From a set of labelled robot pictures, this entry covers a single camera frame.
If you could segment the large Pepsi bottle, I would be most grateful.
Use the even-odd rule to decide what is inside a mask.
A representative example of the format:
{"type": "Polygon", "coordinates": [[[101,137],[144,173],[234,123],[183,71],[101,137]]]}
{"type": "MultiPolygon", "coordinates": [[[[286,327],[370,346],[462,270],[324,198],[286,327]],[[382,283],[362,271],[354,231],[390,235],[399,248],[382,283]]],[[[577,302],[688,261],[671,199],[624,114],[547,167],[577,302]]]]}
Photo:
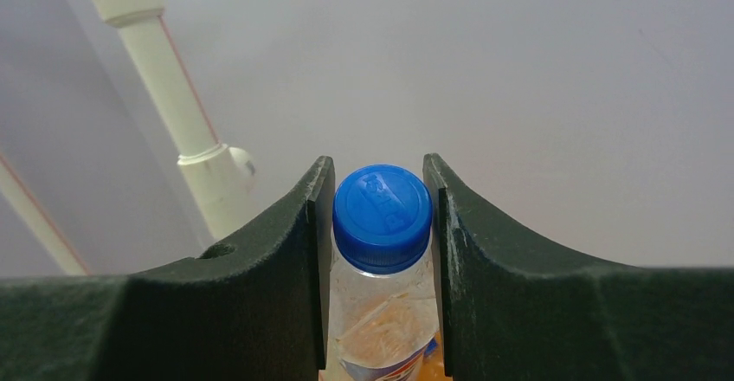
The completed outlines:
{"type": "Polygon", "coordinates": [[[428,188],[402,167],[365,166],[339,185],[320,379],[418,379],[439,332],[432,218],[428,188]]]}

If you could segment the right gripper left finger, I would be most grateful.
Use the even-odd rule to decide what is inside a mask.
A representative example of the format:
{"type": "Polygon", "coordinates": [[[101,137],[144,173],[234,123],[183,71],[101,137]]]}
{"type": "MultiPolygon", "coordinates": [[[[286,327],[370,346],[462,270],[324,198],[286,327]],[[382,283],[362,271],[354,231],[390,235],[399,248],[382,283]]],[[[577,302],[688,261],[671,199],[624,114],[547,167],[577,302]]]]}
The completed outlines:
{"type": "Polygon", "coordinates": [[[325,367],[335,171],[197,258],[1,283],[4,380],[314,380],[325,367]]]}

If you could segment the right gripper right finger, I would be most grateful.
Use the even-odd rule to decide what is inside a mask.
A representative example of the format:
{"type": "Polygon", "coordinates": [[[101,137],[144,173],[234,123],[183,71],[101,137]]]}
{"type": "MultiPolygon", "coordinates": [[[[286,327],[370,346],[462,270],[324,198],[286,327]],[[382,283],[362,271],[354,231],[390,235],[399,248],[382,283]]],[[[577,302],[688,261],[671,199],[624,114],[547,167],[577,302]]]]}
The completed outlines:
{"type": "Polygon", "coordinates": [[[643,268],[541,236],[429,153],[445,371],[455,380],[730,380],[731,268],[643,268]]]}

